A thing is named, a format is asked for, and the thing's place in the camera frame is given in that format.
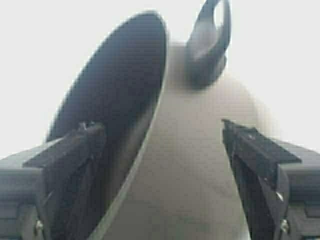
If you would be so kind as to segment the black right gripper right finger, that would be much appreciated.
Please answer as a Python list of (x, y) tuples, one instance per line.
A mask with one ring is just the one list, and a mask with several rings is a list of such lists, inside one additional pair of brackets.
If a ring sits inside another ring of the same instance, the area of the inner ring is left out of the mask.
[(279, 240), (289, 187), (279, 190), (280, 165), (302, 161), (255, 127), (223, 119), (222, 141), (253, 240)]

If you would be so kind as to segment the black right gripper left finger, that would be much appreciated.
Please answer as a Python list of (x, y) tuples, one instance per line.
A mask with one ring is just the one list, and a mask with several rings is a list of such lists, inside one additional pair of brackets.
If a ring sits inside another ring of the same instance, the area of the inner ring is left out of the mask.
[(99, 175), (106, 129), (100, 122), (48, 141), (23, 163), (41, 172), (40, 209), (51, 240), (86, 240), (104, 212)]

